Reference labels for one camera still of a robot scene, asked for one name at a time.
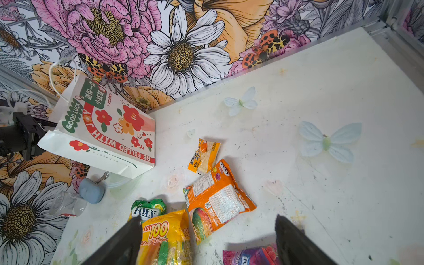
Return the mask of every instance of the white rope handle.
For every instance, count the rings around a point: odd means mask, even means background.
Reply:
[[[52,64],[50,66],[50,68],[49,68],[49,78],[50,78],[50,84],[52,85],[52,88],[53,88],[54,92],[56,92],[59,95],[60,98],[63,98],[66,101],[66,103],[68,103],[69,100],[67,100],[65,97],[62,97],[62,95],[59,93],[59,91],[57,91],[57,89],[54,87],[54,82],[53,82],[53,78],[52,78],[52,76],[53,76],[52,75],[53,68],[56,67],[56,66],[58,66],[63,60],[69,60],[69,58],[62,58],[62,59],[60,59],[59,61],[55,62],[54,64]],[[71,61],[73,61],[74,64],[75,64],[74,79],[72,80],[72,81],[74,81],[75,78],[77,77],[77,63],[75,62],[74,59],[71,59]]]
[[[46,100],[47,105],[49,106],[49,108],[53,109],[53,108],[52,108],[52,105],[50,105],[49,99],[46,97],[46,95],[44,95],[44,94],[43,94],[43,93],[41,93],[41,92],[34,91],[34,90],[31,90],[31,89],[16,89],[16,90],[11,90],[11,91],[9,91],[9,93],[7,94],[6,101],[7,101],[7,104],[9,105],[9,107],[11,107],[11,108],[13,108],[13,107],[12,107],[12,104],[11,104],[11,102],[10,102],[10,100],[12,100],[11,93],[13,93],[13,92],[15,92],[15,91],[30,91],[31,93],[37,93],[37,94],[40,94],[40,95],[41,95],[41,96],[43,96],[43,97],[44,97],[44,99]]]

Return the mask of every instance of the transparent cup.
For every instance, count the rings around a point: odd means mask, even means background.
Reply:
[[[87,206],[87,201],[78,193],[60,192],[50,206],[52,216],[79,216]]]

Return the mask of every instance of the paper gift bag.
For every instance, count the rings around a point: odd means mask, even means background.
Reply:
[[[38,146],[133,179],[154,167],[154,139],[155,120],[121,96],[78,76],[65,113]]]

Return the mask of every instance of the small orange snack packet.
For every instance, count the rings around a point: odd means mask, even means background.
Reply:
[[[209,172],[215,165],[216,155],[220,146],[220,142],[207,142],[199,139],[199,149],[194,153],[188,169],[199,174]]]
[[[256,209],[252,200],[238,187],[224,159],[183,192],[197,244],[239,213]]]

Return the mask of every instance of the snack package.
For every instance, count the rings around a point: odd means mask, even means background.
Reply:
[[[145,221],[138,265],[191,265],[192,254],[186,210]]]
[[[215,165],[216,155],[220,146],[220,142],[207,142],[199,139],[199,149],[194,153],[188,169],[199,174],[209,172]]]
[[[238,187],[224,159],[183,192],[197,244],[237,214],[256,209],[256,205]]]
[[[277,244],[249,248],[241,251],[222,251],[224,265],[282,265],[278,258]]]
[[[164,215],[166,212],[166,205],[162,199],[153,199],[151,201],[137,200],[131,207],[131,214],[128,220],[133,217],[141,216],[141,222],[145,222],[150,218]]]

